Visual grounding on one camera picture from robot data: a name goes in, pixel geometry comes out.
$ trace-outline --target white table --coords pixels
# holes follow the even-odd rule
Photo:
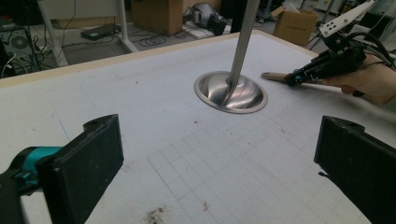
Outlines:
[[[0,171],[30,146],[64,146],[82,124],[119,114],[125,162],[87,223],[369,223],[313,162],[323,115],[349,119],[396,147],[396,117],[330,87],[261,79],[315,55],[253,32],[243,75],[269,94],[252,114],[220,112],[195,94],[229,71],[237,34],[0,80]],[[23,197],[50,223],[42,193]]]

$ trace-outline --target floor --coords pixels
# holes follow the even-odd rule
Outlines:
[[[289,0],[296,7],[300,7],[302,2],[298,0]],[[313,6],[315,2],[304,3],[305,9],[314,9]],[[322,20],[324,13],[317,11],[319,19]],[[326,21],[333,18],[332,15],[327,17]],[[255,22],[253,24],[253,29],[262,30],[267,34],[272,34],[275,28],[275,21],[265,21],[265,23]],[[148,50],[156,49],[165,46],[185,43],[189,41],[194,41],[196,38],[189,35],[188,32],[181,32],[172,36],[157,35],[149,31],[141,30],[132,23],[127,24],[128,27],[128,38],[134,43],[134,45],[139,49]],[[117,36],[109,36],[98,41],[91,41],[80,36],[80,33],[84,30],[89,30],[93,27],[84,27],[80,29],[55,29],[55,34],[58,40],[63,43],[64,55],[68,64],[85,63],[94,60],[114,57],[128,53],[124,46],[119,43]],[[208,31],[196,31],[203,32],[202,37],[210,37],[210,32]],[[57,67],[56,60],[59,60],[59,55],[55,56],[50,51],[50,42],[45,42],[44,38],[44,25],[36,25],[31,29],[32,35],[37,36],[37,45],[42,49],[42,54],[38,56],[38,60],[41,61],[41,67],[43,70],[51,69]],[[318,33],[318,28],[312,34],[312,37]],[[311,49],[314,52],[320,53],[327,47],[322,43],[317,43],[314,47],[316,39],[309,43],[307,46],[302,46],[307,49]]]

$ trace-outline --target electronic device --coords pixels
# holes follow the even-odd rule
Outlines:
[[[40,71],[32,39],[26,29],[11,26],[11,24],[2,27],[0,30],[1,65],[9,65],[6,69],[2,69],[2,76],[10,77]]]
[[[201,28],[205,28],[214,35],[222,35],[227,25],[215,9],[208,3],[197,3],[188,8],[183,14],[183,24],[192,21]]]
[[[91,30],[81,32],[81,36],[89,40],[99,40],[115,33],[119,33],[121,28],[116,24],[106,24],[93,28]]]
[[[314,162],[372,223],[396,223],[396,148],[355,122],[323,116]]]
[[[0,174],[0,223],[29,223],[22,195],[42,189],[52,223],[85,223],[123,164],[118,115],[91,120],[64,147],[28,147]]]

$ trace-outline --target metal stand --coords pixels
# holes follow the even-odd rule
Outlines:
[[[268,95],[262,87],[240,75],[259,3],[260,0],[247,2],[231,73],[212,72],[195,81],[198,97],[218,110],[236,114],[252,113],[262,109],[268,101]]]
[[[67,60],[64,56],[64,51],[62,50],[62,45],[56,39],[55,33],[52,28],[52,24],[50,22],[51,18],[47,11],[45,10],[43,0],[37,0],[38,7],[40,8],[41,15],[43,17],[43,21],[47,27],[49,32],[50,42],[52,43],[52,53],[55,57],[56,63],[59,67],[67,66]],[[123,0],[118,0],[118,15],[120,16],[121,23],[121,34],[120,34],[120,42],[122,45],[127,48],[130,52],[138,52],[139,50],[134,46],[134,44],[128,39],[128,30],[126,28],[126,16],[125,16],[125,5]]]

